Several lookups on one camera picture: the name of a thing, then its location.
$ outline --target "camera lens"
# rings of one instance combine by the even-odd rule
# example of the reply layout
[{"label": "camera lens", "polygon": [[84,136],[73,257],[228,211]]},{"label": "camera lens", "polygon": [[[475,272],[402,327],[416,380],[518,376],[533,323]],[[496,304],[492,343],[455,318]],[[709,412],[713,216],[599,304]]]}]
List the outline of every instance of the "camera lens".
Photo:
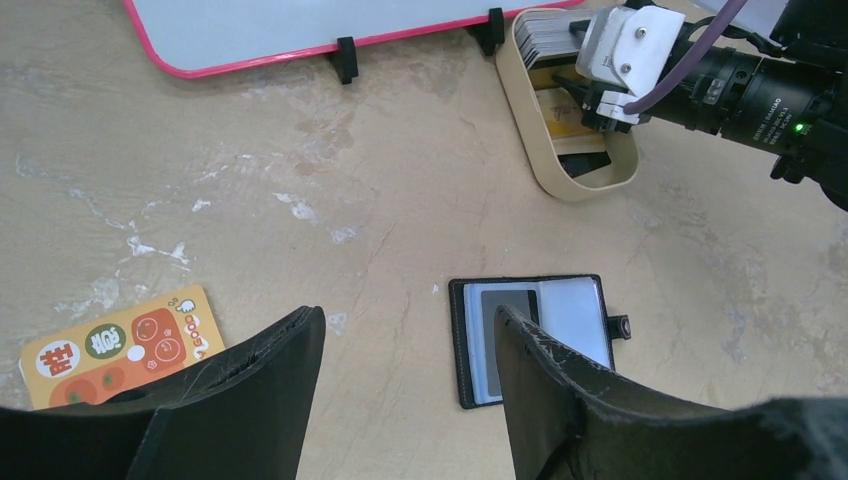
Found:
[{"label": "camera lens", "polygon": [[[680,42],[666,73],[691,47]],[[713,47],[648,114],[689,130],[791,155],[833,108],[833,74],[821,68]]]}]

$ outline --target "pink whiteboard frame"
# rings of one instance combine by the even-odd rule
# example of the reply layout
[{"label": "pink whiteboard frame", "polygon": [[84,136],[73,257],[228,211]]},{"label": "pink whiteboard frame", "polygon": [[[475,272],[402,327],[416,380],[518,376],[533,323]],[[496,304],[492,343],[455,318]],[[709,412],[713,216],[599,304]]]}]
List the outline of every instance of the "pink whiteboard frame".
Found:
[{"label": "pink whiteboard frame", "polygon": [[[539,5],[538,7],[528,7],[528,8],[566,8],[566,7],[575,7],[580,5],[585,0],[566,0],[555,3],[549,3],[546,5]],[[338,49],[336,44],[330,45],[322,45],[318,47],[312,48],[304,48],[303,50],[296,50],[294,52],[286,52],[286,53],[278,53],[276,55],[269,55],[267,57],[254,58],[252,60],[243,60],[240,62],[228,63],[226,65],[218,65],[215,67],[201,68],[199,70],[182,70],[176,68],[172,65],[167,64],[162,58],[156,53],[153,49],[153,45],[150,43],[150,38],[147,36],[147,32],[144,30],[144,25],[141,22],[141,18],[138,15],[138,12],[135,9],[135,4],[133,0],[124,0],[124,7],[127,9],[127,14],[129,14],[130,21],[135,28],[135,32],[138,35],[138,39],[141,42],[142,48],[144,48],[144,52],[150,57],[150,60],[159,67],[165,73],[173,75],[175,77],[184,78],[184,79],[194,79],[194,78],[202,78],[208,77],[210,75],[219,75],[221,73],[234,72],[236,70],[243,70],[245,68],[258,67],[260,65],[268,65],[271,63],[285,62],[288,60],[294,60],[297,58],[304,57],[312,57],[315,55],[321,55],[325,53],[332,53]],[[522,10],[512,10],[509,12],[504,12],[505,18],[513,18]],[[468,18],[465,20],[455,20],[452,22],[440,23],[437,25],[430,25],[427,27],[420,28],[412,28],[409,30],[403,30],[400,32],[394,33],[386,33],[383,35],[374,35],[372,37],[358,38],[354,40],[354,44],[357,47],[364,47],[366,45],[373,45],[375,43],[383,43],[389,42],[392,40],[399,40],[401,38],[414,37],[417,35],[425,35],[428,33],[441,32],[444,30],[451,30],[455,28],[463,28],[470,27],[472,25],[479,25],[481,23],[486,23],[489,21],[488,15],[481,15],[479,17]]]}]

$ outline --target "stack of cards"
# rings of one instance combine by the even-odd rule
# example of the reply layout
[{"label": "stack of cards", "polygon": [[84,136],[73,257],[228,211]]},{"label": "stack of cards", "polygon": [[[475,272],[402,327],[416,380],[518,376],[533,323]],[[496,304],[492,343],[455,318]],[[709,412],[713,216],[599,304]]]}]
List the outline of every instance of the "stack of cards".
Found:
[{"label": "stack of cards", "polygon": [[569,32],[571,22],[589,20],[591,10],[532,10],[523,13],[515,24],[515,41],[530,70],[540,60],[577,55],[583,42],[582,35]]},{"label": "stack of cards", "polygon": [[536,100],[557,156],[606,151],[603,135],[580,123],[582,110],[568,92],[562,88],[536,90]]}]

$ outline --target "beige plastic tray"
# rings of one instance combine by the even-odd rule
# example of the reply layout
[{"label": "beige plastic tray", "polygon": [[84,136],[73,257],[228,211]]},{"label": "beige plastic tray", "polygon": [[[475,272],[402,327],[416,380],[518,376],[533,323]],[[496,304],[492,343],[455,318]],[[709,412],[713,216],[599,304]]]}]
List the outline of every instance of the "beige plastic tray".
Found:
[{"label": "beige plastic tray", "polygon": [[[528,11],[539,10],[546,9],[526,10],[516,20]],[[639,151],[630,134],[604,134],[610,165],[577,178],[570,177],[562,168],[536,101],[536,89],[518,52],[515,24],[510,26],[495,63],[536,180],[550,195],[566,202],[585,200],[630,183],[639,168]]]}]

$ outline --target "white stain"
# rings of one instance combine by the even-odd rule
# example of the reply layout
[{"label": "white stain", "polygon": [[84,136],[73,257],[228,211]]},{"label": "white stain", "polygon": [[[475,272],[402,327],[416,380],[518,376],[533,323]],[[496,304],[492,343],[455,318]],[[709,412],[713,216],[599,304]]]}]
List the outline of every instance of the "white stain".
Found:
[{"label": "white stain", "polygon": [[246,98],[248,100],[253,98],[258,98],[262,101],[267,100],[268,93],[265,92],[267,84],[268,82],[265,80],[265,72],[257,70],[253,77],[253,87],[246,92],[242,92],[242,98]]},{"label": "white stain", "polygon": [[51,178],[49,173],[25,164],[20,154],[15,157],[15,171],[24,178]]},{"label": "white stain", "polygon": [[331,230],[330,236],[333,237],[333,243],[341,245],[353,239],[359,233],[359,227],[345,227],[338,230]]},{"label": "white stain", "polygon": [[27,403],[24,399],[28,398],[29,395],[26,390],[18,388],[15,385],[18,379],[21,379],[21,383],[26,386],[26,376],[24,375],[23,368],[21,368],[20,360],[18,360],[18,371],[12,368],[8,372],[0,373],[0,390],[3,391],[4,396],[8,399],[7,401],[10,402],[9,405],[24,408],[25,403]]},{"label": "white stain", "polygon": [[145,245],[141,243],[141,239],[138,237],[138,235],[133,235],[132,237],[129,237],[127,239],[127,245],[129,245],[129,247],[132,249],[133,257],[140,257],[149,253],[158,253],[160,255],[173,258],[174,260],[180,262],[183,265],[188,265],[190,262],[190,260],[185,256],[185,242],[178,243],[172,251],[166,252],[164,250],[159,250],[151,247],[150,245]]},{"label": "white stain", "polygon": [[153,210],[158,205],[162,205],[163,203],[164,202],[162,200],[154,200],[152,202],[147,202],[147,205],[145,205],[144,208],[141,209],[141,216],[149,220],[150,217],[148,216],[148,213],[150,212],[150,210]]},{"label": "white stain", "polygon": [[200,178],[198,178],[197,180],[195,180],[195,181],[194,181],[194,183],[199,183],[199,182],[202,182],[202,181],[204,181],[204,180],[208,180],[208,179],[210,179],[210,178],[215,178],[215,177],[217,177],[217,176],[218,176],[218,174],[219,174],[219,173],[223,172],[224,170],[226,170],[226,169],[228,169],[228,168],[230,168],[230,166],[229,166],[229,165],[223,165],[223,166],[222,166],[221,168],[219,168],[218,170],[213,170],[213,171],[211,171],[211,172],[206,172],[206,173],[204,173],[204,174],[203,174]]},{"label": "white stain", "polygon": [[327,328],[341,337],[344,334],[345,324],[347,323],[346,313],[336,313],[327,317]]},{"label": "white stain", "polygon": [[149,245],[141,243],[141,239],[134,235],[127,239],[127,245],[132,249],[133,257],[140,257],[148,253],[155,253],[157,250]]},{"label": "white stain", "polygon": [[201,208],[208,207],[212,205],[212,202],[204,200],[202,198],[198,198],[196,202],[194,202],[194,206],[191,207],[192,212],[199,212]]},{"label": "white stain", "polygon": [[95,217],[98,217],[104,222],[106,222],[106,225],[109,225],[112,228],[117,228],[119,230],[125,230],[127,228],[122,223],[116,222],[104,215],[103,212],[101,212],[97,208],[97,204],[95,203],[93,196],[83,192],[78,188],[72,188],[68,191],[68,194],[71,196],[71,198],[76,198],[85,201],[86,205],[88,205],[88,209],[91,210],[91,213],[93,213]]},{"label": "white stain", "polygon": [[631,209],[630,218],[646,230],[653,230],[663,225],[662,217],[641,210]]},{"label": "white stain", "polygon": [[235,165],[233,165],[233,167],[239,174],[250,175],[262,168],[260,162],[256,159],[256,156],[249,153],[237,154],[235,158],[238,161]]},{"label": "white stain", "polygon": [[114,278],[98,278],[91,282],[94,294],[82,301],[73,303],[59,303],[53,309],[57,312],[72,312],[71,319],[75,320],[85,315],[89,308],[99,303],[104,311],[108,311],[115,304],[120,293],[120,285]]},{"label": "white stain", "polygon": [[321,223],[318,215],[315,214],[315,210],[312,209],[312,206],[306,200],[296,195],[289,195],[288,193],[275,193],[274,196],[277,197],[277,200],[291,207],[292,215],[295,218],[307,220],[313,225]]}]

